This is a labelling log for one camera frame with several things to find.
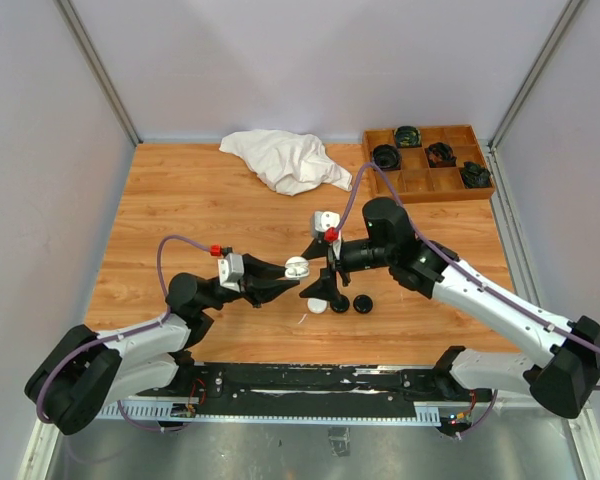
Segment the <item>white round charging case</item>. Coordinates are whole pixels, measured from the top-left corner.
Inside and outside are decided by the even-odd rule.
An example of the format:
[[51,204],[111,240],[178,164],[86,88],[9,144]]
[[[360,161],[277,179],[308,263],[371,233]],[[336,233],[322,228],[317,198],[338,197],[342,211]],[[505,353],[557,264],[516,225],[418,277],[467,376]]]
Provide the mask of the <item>white round charging case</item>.
[[301,256],[289,258],[284,265],[284,276],[288,280],[302,280],[310,275],[310,264]]

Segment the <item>black charging case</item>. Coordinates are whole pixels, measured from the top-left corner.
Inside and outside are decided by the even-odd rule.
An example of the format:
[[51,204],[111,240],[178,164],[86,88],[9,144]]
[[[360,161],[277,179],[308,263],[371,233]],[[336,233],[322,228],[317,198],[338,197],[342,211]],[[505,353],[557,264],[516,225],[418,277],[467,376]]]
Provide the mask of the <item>black charging case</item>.
[[373,300],[368,295],[360,294],[354,298],[353,308],[359,314],[368,314],[373,310],[373,307]]
[[350,300],[342,295],[338,300],[329,303],[330,309],[338,314],[346,313],[350,308]]

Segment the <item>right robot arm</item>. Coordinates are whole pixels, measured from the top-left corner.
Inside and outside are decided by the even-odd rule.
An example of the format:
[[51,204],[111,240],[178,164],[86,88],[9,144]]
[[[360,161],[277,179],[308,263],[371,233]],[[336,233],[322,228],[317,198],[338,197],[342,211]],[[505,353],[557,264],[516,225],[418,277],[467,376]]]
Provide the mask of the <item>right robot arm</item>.
[[454,400],[471,389],[531,396],[566,419],[581,413],[600,380],[600,325],[570,320],[536,306],[479,273],[454,251],[426,239],[403,206],[378,197],[362,209],[367,235],[346,241],[342,216],[317,211],[310,218],[311,244],[303,253],[324,258],[319,278],[301,295],[335,309],[353,272],[385,268],[403,288],[458,309],[508,339],[518,353],[451,347],[433,375],[435,392]]

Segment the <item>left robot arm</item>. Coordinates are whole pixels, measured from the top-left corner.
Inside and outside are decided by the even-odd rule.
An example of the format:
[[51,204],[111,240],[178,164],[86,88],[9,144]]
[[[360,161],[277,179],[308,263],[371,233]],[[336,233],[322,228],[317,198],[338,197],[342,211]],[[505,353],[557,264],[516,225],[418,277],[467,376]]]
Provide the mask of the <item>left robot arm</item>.
[[24,394],[39,419],[72,435],[102,408],[136,393],[154,388],[175,396],[187,393],[194,371],[176,358],[210,330],[208,310],[236,300],[258,308],[309,274],[301,257],[279,266],[229,253],[217,266],[217,276],[209,279],[186,272],[174,276],[166,291],[166,311],[152,320],[100,332],[84,324],[71,328],[25,384]]

